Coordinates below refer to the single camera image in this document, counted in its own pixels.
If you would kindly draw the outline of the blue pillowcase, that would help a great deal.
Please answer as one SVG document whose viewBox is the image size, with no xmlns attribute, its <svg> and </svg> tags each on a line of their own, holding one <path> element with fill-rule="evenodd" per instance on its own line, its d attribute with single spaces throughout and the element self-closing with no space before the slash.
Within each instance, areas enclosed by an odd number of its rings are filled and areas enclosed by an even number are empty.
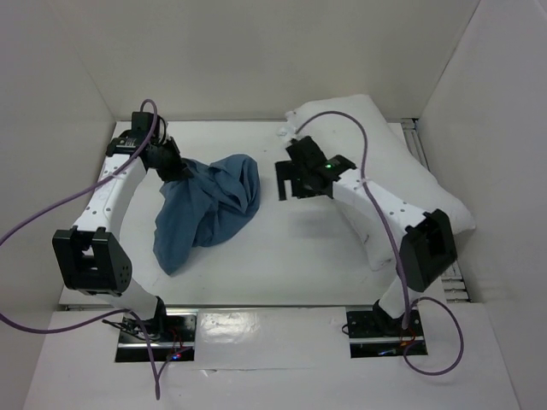
<svg viewBox="0 0 547 410">
<path fill-rule="evenodd" d="M 186 164 L 190 178 L 160 189 L 164 202 L 155 220 L 153 253 L 167 275 L 176 273 L 194 248 L 234 237 L 261 205 L 259 167 L 252 157 L 235 154 L 209 164 Z"/>
</svg>

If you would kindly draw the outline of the white pillow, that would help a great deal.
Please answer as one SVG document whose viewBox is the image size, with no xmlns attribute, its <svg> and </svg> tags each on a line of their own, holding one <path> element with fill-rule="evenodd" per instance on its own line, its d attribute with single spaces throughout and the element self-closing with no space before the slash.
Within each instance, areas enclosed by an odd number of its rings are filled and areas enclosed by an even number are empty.
<svg viewBox="0 0 547 410">
<path fill-rule="evenodd" d="M 468 208 L 411 155 L 370 96 L 359 94 L 306 102 L 296 109 L 303 112 L 299 130 L 310 135 L 327 157 L 342 155 L 358 167 L 364 167 L 368 179 L 411 205 L 428 212 L 444 211 L 455 235 L 475 229 L 476 223 Z M 372 271 L 378 272 L 393 264 L 379 222 L 352 225 L 344 206 L 335 202 L 332 208 L 332 216 L 308 211 L 293 218 L 292 230 L 299 237 L 310 238 L 321 233 L 328 223 L 347 226 L 365 250 Z"/>
</svg>

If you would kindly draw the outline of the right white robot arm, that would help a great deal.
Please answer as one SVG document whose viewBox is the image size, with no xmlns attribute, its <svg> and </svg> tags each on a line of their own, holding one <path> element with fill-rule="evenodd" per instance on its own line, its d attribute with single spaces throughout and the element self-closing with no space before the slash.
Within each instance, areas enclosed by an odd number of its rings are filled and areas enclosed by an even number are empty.
<svg viewBox="0 0 547 410">
<path fill-rule="evenodd" d="M 379 222 L 396 264 L 396 278 L 373 305 L 373 325 L 383 335 L 410 325 L 410 312 L 429 286 L 457 259 L 448 215 L 406 203 L 366 179 L 357 165 L 342 155 L 327 158 L 312 137 L 291 139 L 288 160 L 275 172 L 279 199 L 327 196 L 345 207 L 352 225 Z M 291 192 L 285 182 L 291 183 Z"/>
</svg>

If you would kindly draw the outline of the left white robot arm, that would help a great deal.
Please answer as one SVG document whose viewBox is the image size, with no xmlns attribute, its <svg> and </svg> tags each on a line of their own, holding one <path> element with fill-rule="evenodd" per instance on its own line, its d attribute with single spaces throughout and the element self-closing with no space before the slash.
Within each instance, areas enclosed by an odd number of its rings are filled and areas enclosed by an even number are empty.
<svg viewBox="0 0 547 410">
<path fill-rule="evenodd" d="M 136 189 L 150 169 L 164 182 L 188 179 L 191 171 L 167 134 L 153 137 L 131 160 L 144 138 L 144 132 L 127 130 L 111 140 L 101 185 L 93 190 L 73 226 L 55 232 L 52 245 L 67 289 L 133 311 L 140 317 L 139 332 L 157 341 L 168 333 L 165 304 L 132 277 L 133 263 L 120 244 L 121 226 Z"/>
</svg>

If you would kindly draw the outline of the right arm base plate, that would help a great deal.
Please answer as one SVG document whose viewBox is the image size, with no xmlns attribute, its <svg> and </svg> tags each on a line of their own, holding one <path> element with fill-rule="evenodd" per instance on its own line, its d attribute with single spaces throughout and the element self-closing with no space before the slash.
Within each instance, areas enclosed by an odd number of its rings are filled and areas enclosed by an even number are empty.
<svg viewBox="0 0 547 410">
<path fill-rule="evenodd" d="M 428 355 L 419 312 L 411 311 L 409 328 L 403 330 L 400 321 L 381 323 L 371 308 L 351 308 L 346 311 L 346 323 L 341 331 L 349 338 L 350 358 L 384 358 L 407 355 Z"/>
</svg>

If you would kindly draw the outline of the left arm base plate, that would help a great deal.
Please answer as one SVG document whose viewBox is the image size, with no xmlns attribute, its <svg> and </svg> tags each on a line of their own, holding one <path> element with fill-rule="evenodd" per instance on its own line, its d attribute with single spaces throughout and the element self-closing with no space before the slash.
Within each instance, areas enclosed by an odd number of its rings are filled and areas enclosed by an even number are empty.
<svg viewBox="0 0 547 410">
<path fill-rule="evenodd" d="M 118 331 L 115 352 L 116 363 L 142 363 L 149 361 L 144 333 L 135 319 L 123 317 L 115 321 L 103 319 L 102 323 Z M 166 360 L 190 362 L 195 358 L 197 313 L 168 313 L 161 330 L 149 334 L 150 347 L 156 363 Z"/>
</svg>

